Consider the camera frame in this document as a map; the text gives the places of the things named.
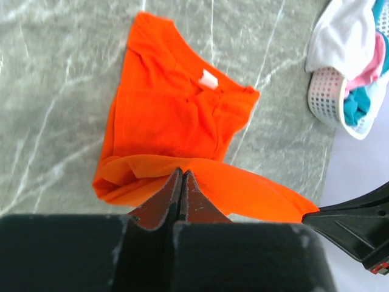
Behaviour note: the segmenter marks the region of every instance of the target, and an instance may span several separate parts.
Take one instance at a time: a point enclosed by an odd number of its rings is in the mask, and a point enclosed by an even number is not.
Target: white clothing tag
[[[199,83],[210,89],[216,89],[219,86],[218,79],[205,69],[202,71],[202,77],[199,79]]]

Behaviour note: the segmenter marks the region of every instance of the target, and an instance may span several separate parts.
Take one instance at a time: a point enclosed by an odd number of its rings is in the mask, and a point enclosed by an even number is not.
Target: white cloth
[[[347,80],[369,64],[376,44],[375,0],[332,0],[312,33],[305,69],[333,67]]]

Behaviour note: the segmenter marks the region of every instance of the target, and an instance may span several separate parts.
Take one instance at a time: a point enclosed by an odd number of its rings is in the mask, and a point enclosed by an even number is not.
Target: teal cloth
[[[384,37],[386,47],[385,60],[381,72],[381,76],[383,76],[389,70],[389,40],[386,35],[379,30],[377,31]],[[365,87],[359,87],[350,91],[349,96],[345,99],[343,107],[346,125],[358,125],[358,121],[367,115],[369,109],[370,97],[368,97]]]
[[[345,122],[348,126],[358,125],[358,121],[367,115],[370,110],[370,98],[365,87],[350,91],[344,103]]]
[[[379,17],[381,16],[382,10],[384,9],[385,0],[376,0],[372,8],[374,21],[376,26],[378,25]]]

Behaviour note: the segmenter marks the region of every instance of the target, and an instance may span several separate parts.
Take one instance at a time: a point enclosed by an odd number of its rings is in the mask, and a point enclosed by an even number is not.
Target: black plastic part
[[[128,215],[0,219],[0,291],[335,291],[302,225],[231,224],[177,169]]]
[[[0,291],[112,291],[127,215],[0,219]]]
[[[316,234],[302,225],[174,225],[174,291],[335,291]]]
[[[389,273],[389,183],[354,200],[307,214],[303,223],[362,262],[365,269]]]

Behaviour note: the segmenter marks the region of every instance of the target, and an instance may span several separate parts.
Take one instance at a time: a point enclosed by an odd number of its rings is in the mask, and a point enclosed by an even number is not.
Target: orange fabric
[[[199,84],[203,69],[218,79],[215,90]],[[222,162],[258,98],[258,91],[197,56],[172,21],[139,13],[93,181],[97,196],[136,207],[180,167],[194,173],[203,194],[226,215],[301,222],[318,211],[314,204]]]

